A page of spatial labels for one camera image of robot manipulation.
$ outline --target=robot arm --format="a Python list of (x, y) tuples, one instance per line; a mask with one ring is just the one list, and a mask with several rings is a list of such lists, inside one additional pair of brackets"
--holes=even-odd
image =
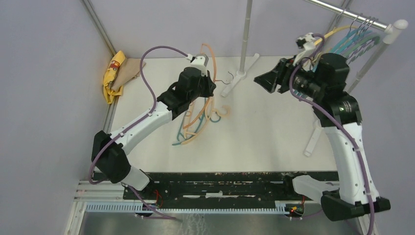
[[(295, 63), (304, 58), (300, 53), (291, 59), (281, 59), (276, 67), (254, 79), (269, 93), (288, 91), (290, 76)], [(338, 54), (327, 53), (320, 58), (315, 72), (299, 69), (293, 78), (293, 88), (306, 94), (313, 102), (321, 106), (334, 117), (358, 143), (366, 170), (370, 196), (374, 211), (390, 210), (388, 199), (379, 196), (379, 192), (370, 176), (362, 142), (362, 126), (359, 105), (355, 98), (344, 92), (349, 67), (346, 59)], [(294, 191), (319, 202), (325, 215), (332, 221), (355, 218), (369, 213), (368, 194), (365, 192), (361, 163), (351, 141), (319, 109), (313, 108), (321, 126), (326, 132), (333, 149), (339, 174), (339, 186), (327, 185), (308, 175), (292, 178)]]
[(186, 67), (180, 73), (179, 80), (157, 98), (152, 113), (149, 113), (152, 110), (149, 108), (118, 130), (109, 134), (100, 131), (95, 135), (92, 161), (105, 145), (113, 141), (96, 162), (98, 169), (112, 183), (123, 182), (137, 190), (143, 190), (150, 180), (144, 172), (130, 165), (127, 155), (154, 130), (189, 109), (195, 99), (213, 96), (216, 85), (206, 69), (208, 57), (204, 54), (196, 57), (188, 55), (187, 59), (190, 60), (190, 67)]

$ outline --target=white wall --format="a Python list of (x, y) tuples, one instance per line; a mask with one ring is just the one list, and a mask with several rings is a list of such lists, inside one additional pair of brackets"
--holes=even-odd
[[(392, 209), (376, 215), (381, 234), (413, 234), (415, 196), (415, 16), (413, 0), (355, 1), (354, 9), (384, 22), (406, 19), (408, 29), (376, 62), (354, 90), (363, 116), (363, 137), (377, 189)], [(361, 67), (363, 61), (356, 61)]]
[[(342, 0), (329, 0), (340, 3)], [(209, 43), (216, 56), (241, 54), (246, 0), (92, 0), (116, 50), (138, 57), (166, 45), (198, 53)], [(323, 32), (332, 14), (302, 0), (254, 0), (248, 55), (296, 52), (293, 38)], [(156, 50), (149, 58), (179, 57)]]
[(62, 234), (107, 105), (81, 1), (1, 1), (0, 234)]

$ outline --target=metal hook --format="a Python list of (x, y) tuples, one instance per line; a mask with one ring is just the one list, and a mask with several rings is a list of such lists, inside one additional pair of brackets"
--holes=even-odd
[(374, 20), (373, 20), (373, 18), (372, 18), (372, 16), (369, 16), (369, 17), (367, 17), (366, 18), (366, 20), (365, 20), (365, 24), (364, 24), (364, 26), (363, 26), (363, 28), (360, 30), (360, 33), (359, 33), (359, 39), (366, 33), (366, 31), (369, 29), (369, 23), (370, 23), (370, 21), (372, 21), (372, 23), (374, 22)]
[(364, 24), (367, 20), (368, 20), (368, 18), (366, 18), (364, 21), (362, 21), (362, 23), (359, 25), (359, 27), (357, 28), (357, 31), (356, 31), (356, 34), (357, 34), (357, 35), (359, 35), (359, 34), (360, 34), (360, 31), (361, 31), (360, 27), (362, 27), (362, 25), (363, 25), (363, 24)]
[(349, 32), (351, 31), (351, 27), (352, 27), (353, 23), (357, 20), (357, 18), (359, 18), (359, 15), (357, 15), (357, 16), (356, 16), (356, 18), (354, 18), (354, 20), (353, 20), (353, 21), (352, 21), (352, 23), (350, 24), (350, 27), (349, 27)]
[(343, 9), (343, 11), (340, 12), (339, 15), (337, 15), (336, 19), (334, 20), (335, 23), (338, 22), (338, 20), (340, 19), (340, 17), (342, 16), (342, 14), (347, 10), (348, 8)]
[(364, 33), (366, 33), (366, 31), (372, 26), (372, 24), (373, 23), (375, 23), (375, 21), (377, 21), (377, 20), (379, 20), (378, 18), (375, 18), (375, 17), (373, 17), (372, 18), (372, 23), (370, 23), (369, 25), (368, 25), (368, 27), (365, 29), (365, 31), (364, 31)]

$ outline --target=white tabletop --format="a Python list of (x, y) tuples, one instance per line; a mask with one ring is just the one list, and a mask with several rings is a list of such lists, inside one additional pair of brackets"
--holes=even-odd
[[(186, 145), (172, 146), (183, 114), (160, 127), (132, 150), (131, 165), (147, 172), (241, 172), (241, 171), (326, 171), (336, 170), (329, 141), (322, 134), (311, 157), (303, 155), (313, 132), (312, 108), (290, 95), (269, 94), (254, 77), (271, 70), (280, 56), (260, 57), (226, 98), (225, 85), (217, 82), (215, 107), (231, 107), (231, 115), (209, 123)], [(143, 72), (156, 96), (189, 66), (186, 59), (146, 59)], [(216, 58), (217, 79), (230, 81), (239, 57)], [(209, 61), (209, 70), (213, 75)], [(118, 100), (112, 130), (118, 129), (151, 107), (151, 95), (141, 77), (124, 87)]]

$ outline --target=black metal plate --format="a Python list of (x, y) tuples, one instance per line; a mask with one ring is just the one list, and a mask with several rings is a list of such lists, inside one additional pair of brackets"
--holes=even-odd
[[(154, 191), (158, 190), (163, 199), (163, 208), (275, 208), (275, 201), (302, 199), (301, 195), (293, 192), (290, 183), (287, 182), (287, 175), (291, 173), (294, 172), (147, 173), (152, 181), (139, 193), (143, 199), (155, 200)], [(320, 181), (339, 180), (336, 171), (302, 173)], [(123, 198), (136, 200), (134, 193), (129, 188), (126, 189)], [(205, 198), (206, 193), (219, 192), (238, 197)], [(185, 195), (200, 197), (185, 198)]]

